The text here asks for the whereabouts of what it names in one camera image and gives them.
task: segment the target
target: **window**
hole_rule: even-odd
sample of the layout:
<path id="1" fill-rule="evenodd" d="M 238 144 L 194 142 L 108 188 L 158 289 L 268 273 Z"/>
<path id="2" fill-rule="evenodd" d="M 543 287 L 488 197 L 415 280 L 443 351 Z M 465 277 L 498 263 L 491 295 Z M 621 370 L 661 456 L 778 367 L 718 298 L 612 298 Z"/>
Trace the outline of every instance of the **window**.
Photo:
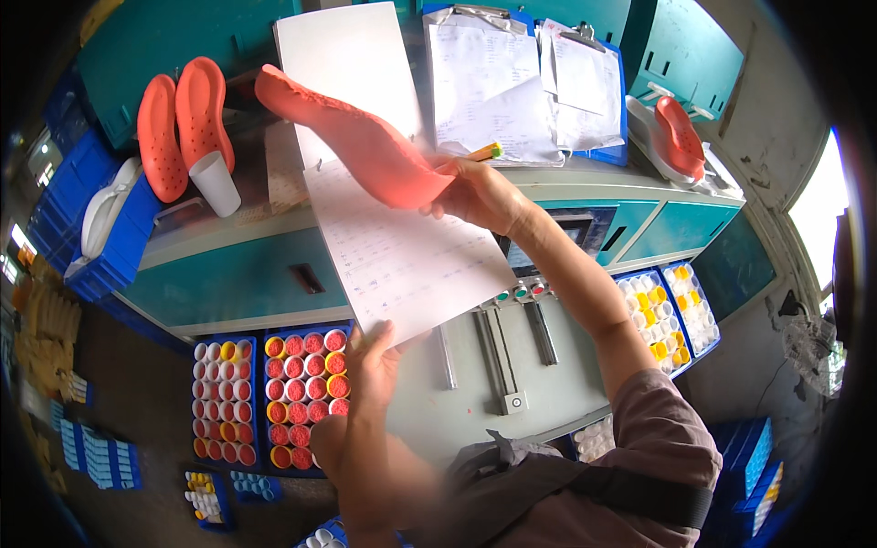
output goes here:
<path id="1" fill-rule="evenodd" d="M 6 279 L 9 280 L 9 283 L 15 285 L 15 280 L 18 279 L 18 269 L 16 266 L 12 264 L 11 260 L 6 259 L 6 255 L 0 255 L 0 263 L 3 263 L 3 274 L 6 276 Z"/>
<path id="2" fill-rule="evenodd" d="M 836 217 L 843 215 L 849 204 L 838 140 L 832 130 L 813 175 L 788 211 L 822 289 L 831 283 Z"/>

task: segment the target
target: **person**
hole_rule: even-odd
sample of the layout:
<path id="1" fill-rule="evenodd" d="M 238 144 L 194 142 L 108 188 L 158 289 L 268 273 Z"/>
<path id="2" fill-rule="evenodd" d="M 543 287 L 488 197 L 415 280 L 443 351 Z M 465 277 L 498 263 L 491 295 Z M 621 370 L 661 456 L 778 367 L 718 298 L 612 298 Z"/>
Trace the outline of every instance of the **person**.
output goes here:
<path id="1" fill-rule="evenodd" d="M 594 340 L 617 448 L 590 463 L 591 472 L 622 469 L 667 482 L 661 486 L 691 486 L 706 491 L 709 498 L 722 467 L 721 455 L 701 418 L 638 335 L 611 277 L 547 212 L 492 167 L 454 158 L 436 170 L 455 179 L 421 213 L 436 219 L 454 215 L 507 235 L 533 260 L 562 305 Z M 406 536 L 407 530 L 414 531 L 418 547 L 696 542 L 696 528 L 611 509 L 601 497 L 570 488 L 576 474 L 588 466 L 539 454 L 544 448 L 497 437 L 498 444 L 512 450 L 505 453 L 504 463 L 482 466 L 486 461 L 467 460 L 461 452 L 443 478 L 385 431 L 399 359 L 417 342 L 389 348 L 393 331 L 387 321 L 368 340 L 356 340 L 359 333 L 351 336 L 355 350 L 347 365 L 356 396 L 349 415 L 327 417 L 313 427 L 311 436 L 317 461 L 338 489 L 352 548 L 398 546 L 395 530 L 406 530 Z M 464 473 L 468 476 L 460 480 Z M 662 504 L 653 506 L 660 512 Z"/>

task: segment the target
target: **paper cup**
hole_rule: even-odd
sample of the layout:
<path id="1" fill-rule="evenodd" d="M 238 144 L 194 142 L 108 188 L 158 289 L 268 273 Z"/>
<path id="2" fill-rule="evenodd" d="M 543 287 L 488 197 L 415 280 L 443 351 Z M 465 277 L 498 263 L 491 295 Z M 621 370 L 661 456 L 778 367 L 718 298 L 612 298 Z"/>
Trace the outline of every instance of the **paper cup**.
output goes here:
<path id="1" fill-rule="evenodd" d="M 329 404 L 322 400 L 308 403 L 308 418 L 312 423 L 319 423 L 329 415 Z"/>
<path id="2" fill-rule="evenodd" d="M 269 358 L 286 359 L 286 348 L 283 339 L 280 337 L 271 337 L 265 341 L 265 355 Z"/>
<path id="3" fill-rule="evenodd" d="M 289 409 L 283 402 L 269 403 L 265 408 L 265 414 L 274 424 L 283 424 L 289 419 Z"/>
<path id="4" fill-rule="evenodd" d="M 343 352 L 329 352 L 326 356 L 326 372 L 329 375 L 343 375 L 347 373 L 347 357 Z"/>
<path id="5" fill-rule="evenodd" d="M 288 447 L 276 445 L 271 448 L 271 463 L 281 470 L 286 470 L 292 466 L 292 453 Z"/>
<path id="6" fill-rule="evenodd" d="M 304 360 L 298 356 L 289 356 L 283 362 L 283 374 L 288 379 L 302 379 L 306 376 Z"/>
<path id="7" fill-rule="evenodd" d="M 291 402 L 303 402 L 307 399 L 307 385 L 301 379 L 289 379 L 283 387 L 283 393 Z"/>
<path id="8" fill-rule="evenodd" d="M 292 450 L 292 466 L 299 470 L 307 470 L 314 465 L 314 459 L 310 455 L 310 450 L 304 447 L 296 447 Z"/>
<path id="9" fill-rule="evenodd" d="M 243 444 L 251 444 L 253 442 L 253 426 L 249 423 L 235 423 L 235 430 L 238 432 L 238 441 Z"/>
<path id="10" fill-rule="evenodd" d="M 326 362 L 323 354 L 308 354 L 308 357 L 304 359 L 304 369 L 311 377 L 326 376 Z"/>
<path id="11" fill-rule="evenodd" d="M 209 440 L 206 440 L 204 438 L 195 438 L 192 441 L 192 448 L 195 449 L 195 455 L 199 459 L 206 459 L 207 458 L 207 442 L 208 441 Z"/>
<path id="12" fill-rule="evenodd" d="M 336 398 L 329 402 L 330 415 L 344 415 L 350 411 L 350 400 L 346 398 Z"/>
<path id="13" fill-rule="evenodd" d="M 222 445 L 215 439 L 207 440 L 207 458 L 222 460 Z"/>
<path id="14" fill-rule="evenodd" d="M 195 377 L 196 381 L 203 381 L 206 375 L 207 364 L 202 361 L 196 361 L 195 365 L 192 366 L 192 376 Z"/>
<path id="15" fill-rule="evenodd" d="M 192 383 L 192 395 L 195 398 L 199 400 L 206 398 L 206 391 L 207 390 L 205 388 L 204 381 L 195 380 L 195 382 Z"/>
<path id="16" fill-rule="evenodd" d="M 304 336 L 304 351 L 308 354 L 319 354 L 325 351 L 323 335 L 312 331 Z"/>
<path id="17" fill-rule="evenodd" d="M 223 402 L 234 400 L 234 383 L 231 381 L 222 381 L 219 383 L 219 397 Z"/>
<path id="18" fill-rule="evenodd" d="M 216 421 L 207 421 L 207 438 L 219 441 L 222 439 L 222 433 L 219 431 L 219 423 Z"/>
<path id="19" fill-rule="evenodd" d="M 286 351 L 287 356 L 298 356 L 299 358 L 304 358 L 306 354 L 304 351 L 304 339 L 298 335 L 289 335 L 286 337 L 286 340 L 283 341 L 283 349 Z"/>
<path id="20" fill-rule="evenodd" d="M 234 428 L 234 423 L 220 424 L 219 435 L 224 441 L 238 441 L 238 432 Z"/>
<path id="21" fill-rule="evenodd" d="M 330 330 L 323 337 L 323 346 L 329 352 L 343 352 L 347 347 L 347 334 L 340 329 Z"/>
<path id="22" fill-rule="evenodd" d="M 207 355 L 207 345 L 204 343 L 198 343 L 195 345 L 195 361 L 203 361 L 204 356 Z"/>
<path id="23" fill-rule="evenodd" d="M 207 346 L 207 361 L 219 361 L 219 353 L 222 350 L 222 345 L 219 343 L 210 343 Z"/>
<path id="24" fill-rule="evenodd" d="M 230 423 L 234 420 L 234 403 L 222 402 L 219 404 L 219 418 Z"/>
<path id="25" fill-rule="evenodd" d="M 311 400 L 324 400 L 329 395 L 326 379 L 323 377 L 310 377 L 304 383 L 304 390 Z"/>
<path id="26" fill-rule="evenodd" d="M 210 382 L 218 382 L 222 380 L 219 376 L 219 362 L 212 361 L 207 364 L 207 378 L 205 380 Z"/>
<path id="27" fill-rule="evenodd" d="M 238 421 L 239 423 L 249 423 L 251 420 L 253 420 L 253 408 L 250 407 L 249 402 L 235 402 L 232 409 L 232 414 L 234 415 L 234 420 Z"/>
<path id="28" fill-rule="evenodd" d="M 192 432 L 195 433 L 196 438 L 207 438 L 207 421 L 197 418 L 192 421 Z"/>
<path id="29" fill-rule="evenodd" d="M 250 380 L 250 375 L 253 373 L 253 367 L 250 366 L 250 362 L 246 359 L 242 359 L 241 361 L 237 361 L 234 364 L 234 374 L 238 377 L 238 379 L 243 379 L 244 381 Z"/>
<path id="30" fill-rule="evenodd" d="M 192 400 L 192 416 L 204 418 L 204 400 Z"/>
<path id="31" fill-rule="evenodd" d="M 272 424 L 268 428 L 268 441 L 274 445 L 289 445 L 289 427 L 286 424 Z"/>
<path id="32" fill-rule="evenodd" d="M 240 194 L 218 150 L 195 162 L 189 177 L 218 216 L 228 217 L 240 207 Z"/>
<path id="33" fill-rule="evenodd" d="M 265 376 L 269 379 L 287 379 L 283 371 L 283 360 L 280 358 L 268 358 L 265 360 Z"/>
<path id="34" fill-rule="evenodd" d="M 307 424 L 310 422 L 308 418 L 308 406 L 301 403 L 291 403 L 287 407 L 287 420 L 292 424 Z"/>
<path id="35" fill-rule="evenodd" d="M 219 366 L 219 378 L 223 381 L 236 381 L 240 378 L 239 374 L 234 371 L 234 363 L 230 360 L 222 362 Z"/>
<path id="36" fill-rule="evenodd" d="M 238 462 L 238 444 L 228 441 L 223 442 L 222 458 L 225 462 L 229 464 L 234 464 Z"/>
<path id="37" fill-rule="evenodd" d="M 249 400 L 250 395 L 253 393 L 253 387 L 250 386 L 250 381 L 238 379 L 234 382 L 232 393 L 236 400 Z"/>
<path id="38" fill-rule="evenodd" d="M 290 426 L 287 438 L 295 447 L 307 447 L 310 445 L 310 426 L 304 424 Z"/>
<path id="39" fill-rule="evenodd" d="M 289 399 L 286 397 L 286 390 L 284 389 L 285 385 L 283 381 L 280 379 L 271 379 L 267 383 L 265 383 L 265 396 L 271 402 L 284 402 L 288 403 Z"/>
<path id="40" fill-rule="evenodd" d="M 219 402 L 216 400 L 208 400 L 207 402 L 204 402 L 204 418 L 209 421 L 219 420 Z"/>
<path id="41" fill-rule="evenodd" d="M 350 381 L 346 375 L 333 375 L 326 381 L 326 391 L 333 398 L 346 398 L 350 395 Z"/>

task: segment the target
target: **yellow lid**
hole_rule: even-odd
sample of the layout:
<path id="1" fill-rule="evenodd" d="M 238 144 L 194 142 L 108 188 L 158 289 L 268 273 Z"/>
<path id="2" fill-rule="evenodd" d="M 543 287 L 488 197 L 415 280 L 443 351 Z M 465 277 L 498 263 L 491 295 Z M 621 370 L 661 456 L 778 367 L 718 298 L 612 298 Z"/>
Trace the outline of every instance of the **yellow lid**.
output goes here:
<path id="1" fill-rule="evenodd" d="M 658 318 L 655 317 L 655 313 L 649 309 L 643 310 L 643 316 L 645 316 L 645 327 L 652 327 L 655 325 L 655 322 L 658 321 Z"/>
<path id="2" fill-rule="evenodd" d="M 640 310 L 649 308 L 649 297 L 645 293 L 637 293 L 637 302 Z"/>

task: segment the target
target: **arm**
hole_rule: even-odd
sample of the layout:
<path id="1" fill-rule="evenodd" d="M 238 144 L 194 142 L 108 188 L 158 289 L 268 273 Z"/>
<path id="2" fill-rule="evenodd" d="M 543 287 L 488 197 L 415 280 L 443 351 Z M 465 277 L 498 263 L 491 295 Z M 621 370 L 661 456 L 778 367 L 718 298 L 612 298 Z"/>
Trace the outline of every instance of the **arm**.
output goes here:
<path id="1" fill-rule="evenodd" d="M 436 171 L 457 179 L 421 213 L 435 218 L 450 213 L 515 240 L 594 339 L 610 402 L 631 375 L 658 367 L 615 282 L 545 210 L 487 164 L 455 158 Z"/>

